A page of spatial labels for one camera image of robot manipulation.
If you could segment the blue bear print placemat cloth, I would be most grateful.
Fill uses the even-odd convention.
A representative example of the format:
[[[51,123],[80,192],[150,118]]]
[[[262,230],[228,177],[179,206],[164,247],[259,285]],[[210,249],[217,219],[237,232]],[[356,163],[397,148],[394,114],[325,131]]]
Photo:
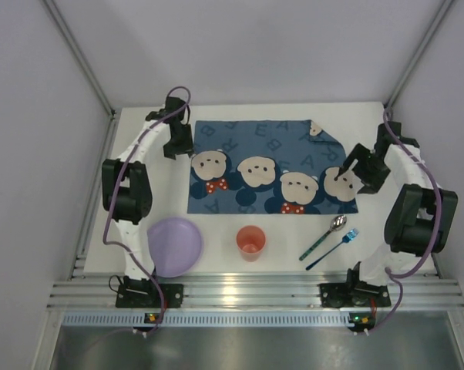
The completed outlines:
[[[312,120],[195,124],[191,214],[355,214],[342,144]]]

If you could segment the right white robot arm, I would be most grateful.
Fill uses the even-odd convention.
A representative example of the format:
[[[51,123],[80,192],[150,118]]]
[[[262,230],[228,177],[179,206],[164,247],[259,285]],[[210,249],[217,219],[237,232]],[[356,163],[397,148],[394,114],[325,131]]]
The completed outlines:
[[[442,189],[421,158],[420,145],[402,135],[399,122],[378,126],[373,149],[357,144],[338,169],[359,179],[359,194],[376,194],[388,177],[398,185],[398,196],[383,230],[383,244],[358,262],[358,279],[382,286],[390,279],[416,273],[433,253],[446,245],[458,205],[456,192]]]

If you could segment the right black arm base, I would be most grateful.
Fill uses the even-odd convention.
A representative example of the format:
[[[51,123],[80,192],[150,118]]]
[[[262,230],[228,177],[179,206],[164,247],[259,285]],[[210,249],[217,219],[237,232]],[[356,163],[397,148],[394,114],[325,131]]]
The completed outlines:
[[[377,308],[391,306],[388,288],[367,284],[360,279],[359,270],[348,269],[346,280],[319,285],[323,308]]]

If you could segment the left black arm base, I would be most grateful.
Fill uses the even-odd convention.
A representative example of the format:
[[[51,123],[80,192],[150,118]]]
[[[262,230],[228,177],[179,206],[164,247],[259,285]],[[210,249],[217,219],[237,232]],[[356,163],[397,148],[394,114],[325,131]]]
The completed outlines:
[[[183,303],[183,285],[175,283],[159,284],[163,293],[163,307],[180,308]],[[113,275],[109,279],[109,289],[116,293],[117,308],[161,308],[160,293],[150,280],[140,281],[127,276]]]

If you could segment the orange plastic cup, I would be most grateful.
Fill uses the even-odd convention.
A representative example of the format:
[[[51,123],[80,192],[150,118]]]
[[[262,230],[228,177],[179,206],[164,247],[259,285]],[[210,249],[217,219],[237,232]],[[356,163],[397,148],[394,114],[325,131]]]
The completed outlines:
[[[236,243],[241,257],[247,262],[254,262],[266,245],[266,236],[259,227],[247,225],[238,231]]]

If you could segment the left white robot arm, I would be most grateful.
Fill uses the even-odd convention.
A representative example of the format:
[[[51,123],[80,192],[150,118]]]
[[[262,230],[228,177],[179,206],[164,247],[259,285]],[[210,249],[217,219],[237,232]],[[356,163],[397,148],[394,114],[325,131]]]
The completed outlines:
[[[102,242],[122,248],[125,275],[151,279],[144,220],[150,215],[153,191],[146,162],[156,157],[175,160],[194,152],[189,99],[167,96],[163,108],[148,113],[142,129],[115,159],[102,164],[102,203],[107,212]]]

